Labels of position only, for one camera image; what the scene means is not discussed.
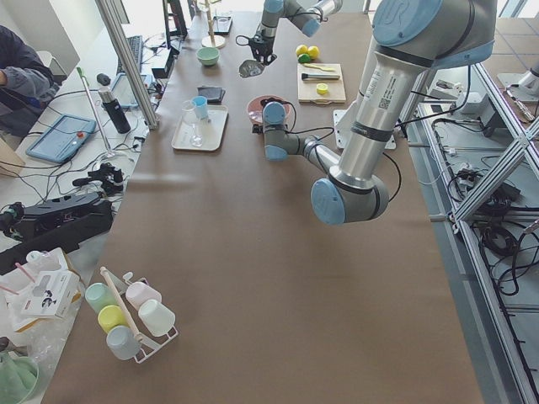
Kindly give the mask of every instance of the black bottle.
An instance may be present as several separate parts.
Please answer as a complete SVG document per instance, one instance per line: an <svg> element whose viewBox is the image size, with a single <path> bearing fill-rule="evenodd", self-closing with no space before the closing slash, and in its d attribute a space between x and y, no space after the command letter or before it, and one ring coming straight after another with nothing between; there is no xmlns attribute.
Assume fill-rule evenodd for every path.
<svg viewBox="0 0 539 404"><path fill-rule="evenodd" d="M99 89L98 93L101 97L101 101L103 102L103 106L109 114L110 120L112 120L112 123L115 124L115 128L118 133L129 132L131 127L129 122L127 122L124 110L120 107L120 103L115 96L112 95L110 88L102 87Z"/></svg>

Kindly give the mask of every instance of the sleeve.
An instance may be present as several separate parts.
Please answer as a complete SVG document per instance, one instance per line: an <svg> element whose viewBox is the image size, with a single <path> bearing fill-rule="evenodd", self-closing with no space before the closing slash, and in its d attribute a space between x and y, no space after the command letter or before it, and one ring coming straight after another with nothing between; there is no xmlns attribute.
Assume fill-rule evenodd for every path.
<svg viewBox="0 0 539 404"><path fill-rule="evenodd" d="M5 88L35 98L48 91L54 84L52 72L35 51L5 27L0 27L0 40L5 60L3 72L8 79Z"/></svg>

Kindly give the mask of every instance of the pink bowl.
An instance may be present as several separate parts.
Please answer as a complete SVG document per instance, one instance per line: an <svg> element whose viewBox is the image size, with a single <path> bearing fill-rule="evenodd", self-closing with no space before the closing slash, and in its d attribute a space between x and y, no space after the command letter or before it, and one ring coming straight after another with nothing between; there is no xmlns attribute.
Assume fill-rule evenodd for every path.
<svg viewBox="0 0 539 404"><path fill-rule="evenodd" d="M262 125L262 105L260 104L260 101L266 98L276 98L280 101L285 101L282 97L278 97L276 95L261 95L260 97L253 98L249 104L247 105L247 115L249 119L251 120L252 124L259 124ZM285 113L286 117L285 120L288 119L290 116L292 108L289 104L285 104Z"/></svg>

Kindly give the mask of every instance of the person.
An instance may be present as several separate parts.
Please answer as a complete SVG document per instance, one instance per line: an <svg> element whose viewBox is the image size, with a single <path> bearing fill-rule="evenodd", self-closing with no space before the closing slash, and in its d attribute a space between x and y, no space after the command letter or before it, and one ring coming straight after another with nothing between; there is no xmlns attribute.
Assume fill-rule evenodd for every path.
<svg viewBox="0 0 539 404"><path fill-rule="evenodd" d="M35 50L0 25L0 130L25 137L58 85Z"/></svg>

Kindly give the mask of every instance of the blue joint cap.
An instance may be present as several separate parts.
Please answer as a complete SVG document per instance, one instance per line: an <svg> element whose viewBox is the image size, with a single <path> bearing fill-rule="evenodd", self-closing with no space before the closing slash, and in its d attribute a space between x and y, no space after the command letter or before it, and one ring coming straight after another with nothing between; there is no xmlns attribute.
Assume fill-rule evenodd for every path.
<svg viewBox="0 0 539 404"><path fill-rule="evenodd" d="M346 220L343 197L327 178L312 185L311 205L317 218L328 225L342 225Z"/></svg>
<svg viewBox="0 0 539 404"><path fill-rule="evenodd" d="M453 67L468 66L486 61L492 55L493 48L494 41L491 40L487 44L477 46L471 50L444 57L443 59L437 59L432 65L432 68L436 70L452 69Z"/></svg>
<svg viewBox="0 0 539 404"><path fill-rule="evenodd" d="M264 147L264 151L271 162L282 162L288 158L288 153L282 147L268 145Z"/></svg>
<svg viewBox="0 0 539 404"><path fill-rule="evenodd" d="M285 106L275 101L268 103L262 111L262 119L265 124L280 125L285 123Z"/></svg>
<svg viewBox="0 0 539 404"><path fill-rule="evenodd" d="M435 19L443 0L384 0L378 6L373 35L382 46L407 43Z"/></svg>
<svg viewBox="0 0 539 404"><path fill-rule="evenodd" d="M284 6L284 0L266 0L264 2L264 11L267 11L268 13L278 13Z"/></svg>
<svg viewBox="0 0 539 404"><path fill-rule="evenodd" d="M302 33L305 36L308 36L311 38L313 35L315 35L320 28L320 22L317 19L310 19L307 21L305 25L303 25Z"/></svg>

